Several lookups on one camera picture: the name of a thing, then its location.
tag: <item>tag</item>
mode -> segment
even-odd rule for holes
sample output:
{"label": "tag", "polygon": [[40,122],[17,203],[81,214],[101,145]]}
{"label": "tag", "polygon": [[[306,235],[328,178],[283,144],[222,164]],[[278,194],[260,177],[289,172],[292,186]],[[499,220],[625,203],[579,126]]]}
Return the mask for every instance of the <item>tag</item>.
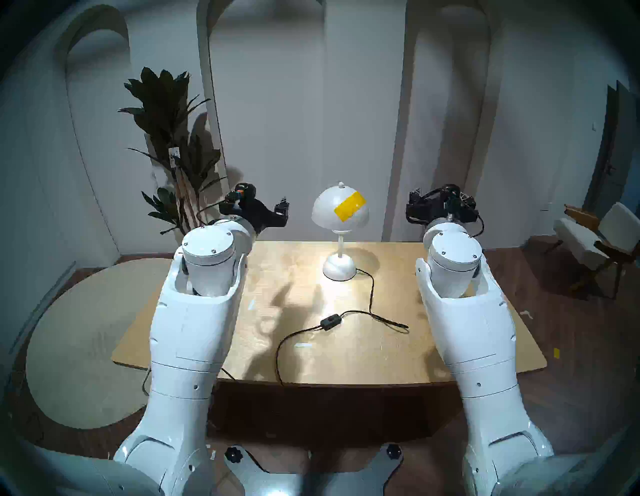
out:
{"label": "tag", "polygon": [[342,222],[345,222],[354,213],[360,210],[360,208],[365,203],[367,203],[367,200],[365,200],[364,196],[362,196],[358,191],[356,191],[351,196],[347,197],[347,199],[343,201],[340,205],[334,208],[333,211]]}
{"label": "tag", "polygon": [[176,157],[180,158],[180,148],[179,147],[169,148],[169,165],[171,166],[172,169],[175,169],[176,167],[175,165]]}

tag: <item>artificial plant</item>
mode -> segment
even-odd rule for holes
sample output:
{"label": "artificial plant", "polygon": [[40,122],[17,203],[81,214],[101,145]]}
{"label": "artificial plant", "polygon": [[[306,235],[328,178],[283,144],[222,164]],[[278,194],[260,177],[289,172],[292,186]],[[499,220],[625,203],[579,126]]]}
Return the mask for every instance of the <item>artificial plant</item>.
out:
{"label": "artificial plant", "polygon": [[[130,150],[142,153],[163,166],[169,172],[175,185],[176,194],[165,188],[158,188],[157,197],[153,196],[153,199],[142,192],[145,201],[155,209],[149,215],[175,225],[169,230],[162,231],[161,234],[175,228],[186,234],[191,229],[191,224],[193,227],[203,224],[200,215],[204,210],[200,209],[202,191],[223,179],[214,179],[204,187],[202,186],[208,173],[220,160],[220,150],[214,149],[213,156],[205,163],[200,138],[192,136],[187,140],[185,137],[187,117],[209,99],[191,106],[199,95],[187,101],[189,88],[189,74],[187,72],[174,78],[169,71],[163,70],[158,77],[151,69],[145,67],[140,74],[140,80],[130,79],[128,83],[124,83],[124,86],[142,102],[142,107],[126,107],[118,112],[133,116],[138,127],[148,134],[155,156],[135,148],[130,148]],[[180,157],[175,158],[176,166],[173,166],[169,156],[169,149],[174,147],[178,147],[180,150]],[[187,182],[193,190],[196,202],[195,211],[191,205]],[[185,205],[191,215],[191,222],[185,212]]]}

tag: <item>screw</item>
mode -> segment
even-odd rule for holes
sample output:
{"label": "screw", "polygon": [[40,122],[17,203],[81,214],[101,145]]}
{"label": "screw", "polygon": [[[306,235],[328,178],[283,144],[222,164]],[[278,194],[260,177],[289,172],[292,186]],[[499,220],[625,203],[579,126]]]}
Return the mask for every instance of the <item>screw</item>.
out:
{"label": "screw", "polygon": [[240,460],[242,460],[242,452],[238,448],[232,446],[227,448],[225,457],[231,463],[240,463]]}
{"label": "screw", "polygon": [[401,454],[402,450],[397,444],[390,444],[389,446],[387,446],[387,456],[392,460],[397,460],[398,458],[400,458]]}

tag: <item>lamp shade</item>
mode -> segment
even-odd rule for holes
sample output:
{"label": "lamp shade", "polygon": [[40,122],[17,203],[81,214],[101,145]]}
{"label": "lamp shade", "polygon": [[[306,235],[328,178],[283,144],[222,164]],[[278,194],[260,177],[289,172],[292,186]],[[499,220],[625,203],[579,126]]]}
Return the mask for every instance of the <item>lamp shade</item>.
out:
{"label": "lamp shade", "polygon": [[311,220],[325,229],[347,232],[369,221],[367,200],[355,189],[339,182],[322,193],[314,203]]}

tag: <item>lamp base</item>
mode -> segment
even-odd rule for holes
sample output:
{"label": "lamp base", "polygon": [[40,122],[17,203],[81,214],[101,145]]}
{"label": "lamp base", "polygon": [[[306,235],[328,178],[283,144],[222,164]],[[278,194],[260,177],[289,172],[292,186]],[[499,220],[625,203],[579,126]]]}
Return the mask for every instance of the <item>lamp base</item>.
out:
{"label": "lamp base", "polygon": [[349,255],[329,255],[322,267],[325,276],[333,281],[348,281],[356,275],[356,264]]}

